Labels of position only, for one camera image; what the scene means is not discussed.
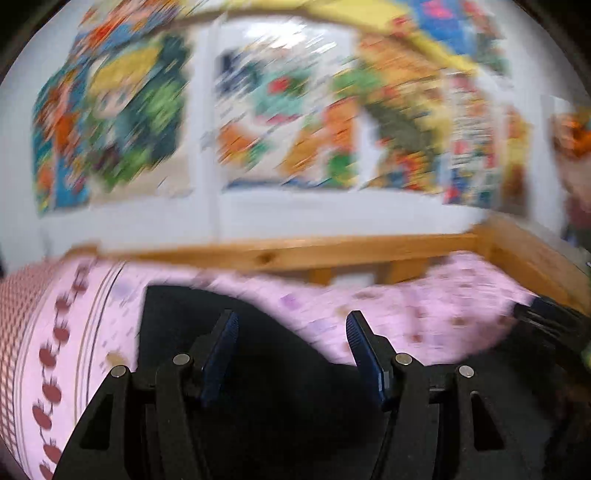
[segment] pink bed sheet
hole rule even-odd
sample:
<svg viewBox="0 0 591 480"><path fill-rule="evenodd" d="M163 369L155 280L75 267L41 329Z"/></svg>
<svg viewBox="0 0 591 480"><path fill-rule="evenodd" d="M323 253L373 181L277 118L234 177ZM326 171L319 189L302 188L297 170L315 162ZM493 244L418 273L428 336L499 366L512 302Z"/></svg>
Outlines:
<svg viewBox="0 0 591 480"><path fill-rule="evenodd" d="M451 254L420 280L362 289L93 258L65 261L22 322L12 380L6 380L10 394L1 398L3 419L14 431L7 444L30 478L52 477L108 371L117 364L135 369L145 288L161 283L248 301L344 364L353 363L345 335L351 310L361 310L397 351L428 365L457 362L494 345L511 327L513 303L533 298L469 252Z"/></svg>

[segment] white wall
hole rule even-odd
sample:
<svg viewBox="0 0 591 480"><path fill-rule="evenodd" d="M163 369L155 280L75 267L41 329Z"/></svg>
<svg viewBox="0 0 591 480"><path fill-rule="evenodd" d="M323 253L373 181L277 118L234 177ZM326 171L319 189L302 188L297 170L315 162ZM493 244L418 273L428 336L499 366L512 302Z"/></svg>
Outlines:
<svg viewBox="0 0 591 480"><path fill-rule="evenodd" d="M515 105L535 126L530 180L532 218L558 232L563 224L561 190L544 135L541 97L586 98L563 53L545 31L509 0L482 2L507 36ZM31 117L37 93L63 64L78 22L91 0L72 0L29 42L0 85L0 251L9 270L60 255L71 245L99 241L107 248L194 244L216 239L306 235L448 233L465 231L485 213L444 206L410 192L212 192L206 179L211 158L199 155L205 122L191 86L195 132L194 193L182 199L148 198L37 217L32 181ZM200 48L207 42L202 38Z"/></svg>

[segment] metal screw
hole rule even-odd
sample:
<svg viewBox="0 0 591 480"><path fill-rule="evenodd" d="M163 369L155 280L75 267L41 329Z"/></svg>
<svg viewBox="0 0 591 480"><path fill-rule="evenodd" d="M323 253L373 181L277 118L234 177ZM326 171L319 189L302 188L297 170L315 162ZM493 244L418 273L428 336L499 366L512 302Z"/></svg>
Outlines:
<svg viewBox="0 0 591 480"><path fill-rule="evenodd" d="M127 370L123 365L117 365L116 367L111 368L111 376L115 378L123 377Z"/></svg>
<svg viewBox="0 0 591 480"><path fill-rule="evenodd" d="M401 365L410 365L413 361L413 358L407 353L397 353L395 359Z"/></svg>
<svg viewBox="0 0 591 480"><path fill-rule="evenodd" d="M189 360L191 360L191 357L189 357L186 353L180 353L173 358L173 363L175 365L186 365L189 363Z"/></svg>
<svg viewBox="0 0 591 480"><path fill-rule="evenodd" d="M474 376L474 369L468 365L462 365L458 371L461 376L466 378L472 378Z"/></svg>

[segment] wooden bed frame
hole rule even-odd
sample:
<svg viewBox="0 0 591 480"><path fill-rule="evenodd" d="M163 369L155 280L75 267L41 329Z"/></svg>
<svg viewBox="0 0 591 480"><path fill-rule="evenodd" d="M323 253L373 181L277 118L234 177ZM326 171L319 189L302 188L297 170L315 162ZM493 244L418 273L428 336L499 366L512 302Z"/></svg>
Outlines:
<svg viewBox="0 0 591 480"><path fill-rule="evenodd" d="M476 252L539 295L589 314L589 278L580 267L537 236L500 215L455 235L345 236L246 241L153 251L105 252L96 244L66 255L93 254L118 260L147 260L238 271L307 271L310 282L328 285L334 269L378 265L377 283L421 277L450 252Z"/></svg>

